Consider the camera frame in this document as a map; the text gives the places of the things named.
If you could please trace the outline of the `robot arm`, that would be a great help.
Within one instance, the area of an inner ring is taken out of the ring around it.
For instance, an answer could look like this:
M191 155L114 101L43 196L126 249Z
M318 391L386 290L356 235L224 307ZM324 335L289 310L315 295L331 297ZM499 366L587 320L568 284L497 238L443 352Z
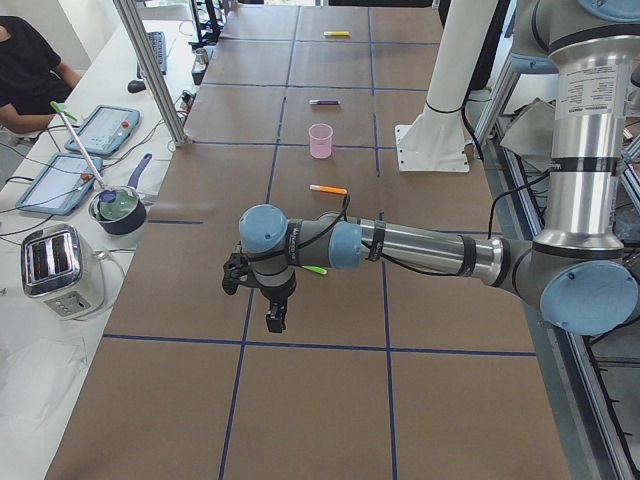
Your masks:
M597 335L622 324L638 303L639 286L622 265L612 211L638 54L635 1L518 3L515 66L534 61L559 75L545 224L532 240L477 240L344 212L289 219L262 204L240 218L240 245L225 263L224 291L260 290L269 301L267 326L279 333L297 267L344 269L385 259L427 275L477 278L574 334Z

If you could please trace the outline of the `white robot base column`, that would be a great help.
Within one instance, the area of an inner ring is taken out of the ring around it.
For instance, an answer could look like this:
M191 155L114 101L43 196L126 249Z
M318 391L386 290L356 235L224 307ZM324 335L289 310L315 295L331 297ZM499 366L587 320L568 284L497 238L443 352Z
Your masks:
M498 0L450 3L424 109L412 124L395 127L400 171L469 171L462 111L490 27L502 27L500 9L508 6Z

